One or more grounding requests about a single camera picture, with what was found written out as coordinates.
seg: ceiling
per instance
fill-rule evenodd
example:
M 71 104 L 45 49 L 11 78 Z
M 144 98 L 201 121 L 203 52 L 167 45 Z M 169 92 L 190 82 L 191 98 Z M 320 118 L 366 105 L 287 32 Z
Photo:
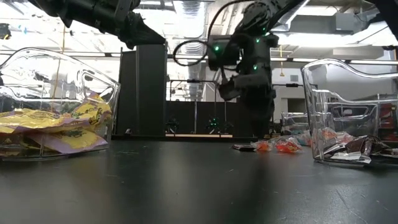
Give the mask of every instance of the ceiling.
M 144 22 L 156 32 L 163 35 L 169 43 L 169 53 L 181 41 L 186 40 L 186 33 L 193 32 L 193 29 L 203 32 L 207 30 L 208 24 L 216 14 L 217 10 L 227 3 L 228 0 L 206 0 L 205 7 L 205 26 L 192 27 L 187 24 L 175 11 L 150 10 L 145 6 L 160 5 L 160 1 L 141 1 L 141 8 L 134 10 L 142 14 Z M 166 6 L 172 7 L 171 1 L 165 2 Z M 234 28 L 241 20 L 244 8 L 249 3 L 232 5 L 221 13 L 216 20 L 211 34 L 232 34 Z M 297 17 L 292 21 L 299 20 L 305 16 L 317 16 L 316 18 L 332 16 L 339 12 L 367 12 L 374 9 L 366 1 L 358 0 L 311 0 L 297 11 Z M 46 15 L 41 10 L 31 5 L 27 0 L 0 0 L 0 23 L 10 24 L 12 37 L 9 40 L 0 40 L 0 53 L 11 52 L 23 47 L 38 47 L 60 52 L 62 49 L 64 25 L 59 18 Z M 344 35 L 331 34 L 301 34 L 301 33 L 278 33 L 281 46 L 272 49 L 272 57 L 296 57 L 296 58 L 350 58 L 350 59 L 376 59 L 383 55 L 380 46 L 398 45 L 391 31 L 381 30 L 380 24 L 370 26 L 361 35 L 367 37 L 360 43 L 347 39 Z M 74 52 L 75 56 L 90 53 L 114 52 L 120 53 L 121 50 L 128 50 L 124 43 L 117 37 L 102 34 L 97 29 L 88 27 L 74 21 L 70 29 L 65 29 L 65 51 Z M 98 70 L 111 75 L 113 78 L 118 76 L 119 62 L 115 58 L 84 58 L 77 57 L 83 62 L 91 65 Z M 187 77 L 187 68 L 175 66 L 168 63 L 168 73 L 173 79 L 184 79 Z

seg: table surface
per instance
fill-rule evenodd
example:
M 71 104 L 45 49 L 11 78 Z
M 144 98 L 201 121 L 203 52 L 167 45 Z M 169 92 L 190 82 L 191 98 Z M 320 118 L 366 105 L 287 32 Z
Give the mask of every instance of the table surface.
M 114 141 L 71 159 L 0 163 L 0 223 L 396 223 L 398 170 L 230 146 Z

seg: duct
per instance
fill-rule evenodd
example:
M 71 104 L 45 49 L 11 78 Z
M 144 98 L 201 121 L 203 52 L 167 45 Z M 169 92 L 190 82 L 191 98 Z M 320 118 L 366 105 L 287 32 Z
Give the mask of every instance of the duct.
M 279 31 L 279 32 L 288 32 L 290 29 L 290 23 L 293 19 L 297 16 L 297 13 L 301 8 L 306 6 L 310 0 L 304 0 L 288 13 L 284 14 L 276 24 L 276 26 L 272 29 L 272 31 Z
M 190 39 L 201 39 L 205 37 L 206 3 L 200 1 L 174 1 L 175 12 L 179 16 L 180 35 Z M 182 47 L 183 54 L 202 55 L 205 53 L 205 46 L 201 43 L 189 43 Z M 199 79 L 201 70 L 200 63 L 188 67 L 187 79 Z M 195 95 L 192 88 L 190 95 Z

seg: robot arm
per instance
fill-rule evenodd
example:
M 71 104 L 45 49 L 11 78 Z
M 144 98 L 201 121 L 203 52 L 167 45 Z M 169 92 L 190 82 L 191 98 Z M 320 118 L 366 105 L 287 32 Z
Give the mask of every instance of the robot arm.
M 164 44 L 165 39 L 133 12 L 140 0 L 29 0 L 48 15 L 59 17 L 69 28 L 76 20 L 119 37 L 129 49 L 144 44 Z

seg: transparent plastic container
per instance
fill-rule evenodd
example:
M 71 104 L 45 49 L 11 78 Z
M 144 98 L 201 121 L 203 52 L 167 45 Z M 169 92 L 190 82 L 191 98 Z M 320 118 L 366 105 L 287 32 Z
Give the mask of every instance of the transparent plastic container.
M 305 113 L 282 113 L 282 134 L 296 135 L 309 131 L 308 115 Z
M 398 73 L 369 74 L 323 59 L 304 66 L 302 76 L 314 159 L 369 164 L 398 155 L 380 142 L 398 142 Z
M 0 66 L 0 159 L 106 149 L 120 84 L 69 56 L 25 48 Z

